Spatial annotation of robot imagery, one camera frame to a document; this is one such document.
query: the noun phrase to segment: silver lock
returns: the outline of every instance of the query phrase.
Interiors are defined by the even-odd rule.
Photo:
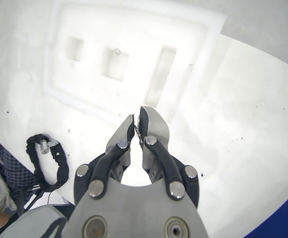
[[[40,141],[40,150],[41,150],[41,154],[45,155],[49,152],[48,150],[48,144],[46,140],[41,140]]]

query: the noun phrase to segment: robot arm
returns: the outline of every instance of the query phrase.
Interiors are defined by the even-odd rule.
[[[106,151],[75,175],[75,211],[62,237],[207,238],[197,212],[198,175],[168,152],[169,129],[151,107],[141,107],[136,132],[143,150],[143,169],[151,185],[122,185],[130,165],[134,116],[129,115]]]

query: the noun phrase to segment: circular hole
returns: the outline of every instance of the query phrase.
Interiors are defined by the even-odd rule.
[[[120,51],[119,49],[115,49],[114,51],[115,51],[115,53],[118,54],[118,55],[121,54],[121,51]]]
[[[174,229],[173,229],[173,235],[174,235],[175,237],[178,237],[178,236],[180,235],[180,230],[179,230],[179,228],[174,228]]]

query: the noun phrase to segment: metal connector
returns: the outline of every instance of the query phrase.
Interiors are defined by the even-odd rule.
[[[53,146],[55,146],[55,145],[57,145],[58,144],[58,142],[57,141],[49,141],[48,143],[47,143],[47,146],[50,148],[50,147],[53,147]]]

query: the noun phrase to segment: black rubber pad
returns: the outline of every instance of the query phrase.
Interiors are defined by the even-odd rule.
[[[149,123],[149,118],[147,115],[147,112],[143,107],[140,109],[140,121],[139,121],[139,133],[141,135],[142,141],[144,141],[145,136],[148,134],[148,123]],[[142,150],[143,150],[143,142],[139,143]]]

